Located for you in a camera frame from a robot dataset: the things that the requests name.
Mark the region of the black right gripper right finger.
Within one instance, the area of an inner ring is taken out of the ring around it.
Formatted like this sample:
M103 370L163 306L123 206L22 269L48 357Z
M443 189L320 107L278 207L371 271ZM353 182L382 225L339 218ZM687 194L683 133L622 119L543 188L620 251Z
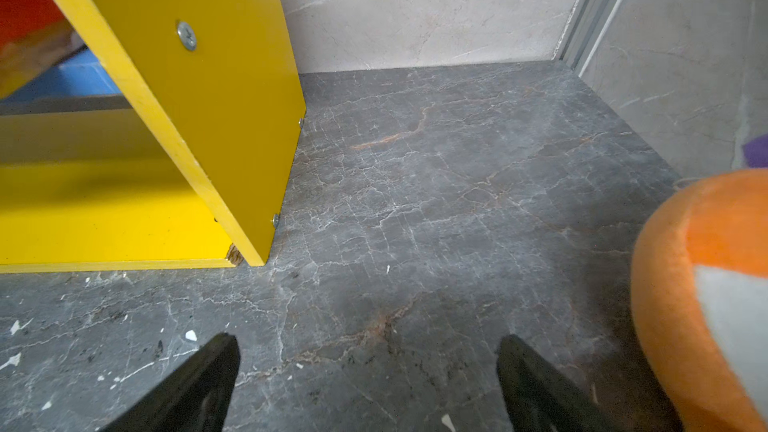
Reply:
M516 431L617 431L572 381L520 337L502 338L496 372Z

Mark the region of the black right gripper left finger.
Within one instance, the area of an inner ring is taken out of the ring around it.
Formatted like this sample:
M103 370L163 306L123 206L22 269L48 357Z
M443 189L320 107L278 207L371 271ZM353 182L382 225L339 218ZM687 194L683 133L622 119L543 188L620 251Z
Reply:
M219 333L106 431L221 431L240 366L235 336Z

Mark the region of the red spaghetti bag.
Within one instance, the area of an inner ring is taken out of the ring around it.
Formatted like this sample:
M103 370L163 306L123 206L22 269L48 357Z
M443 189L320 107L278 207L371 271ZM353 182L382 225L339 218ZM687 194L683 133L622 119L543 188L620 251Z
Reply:
M54 0L1 0L1 97L83 47Z

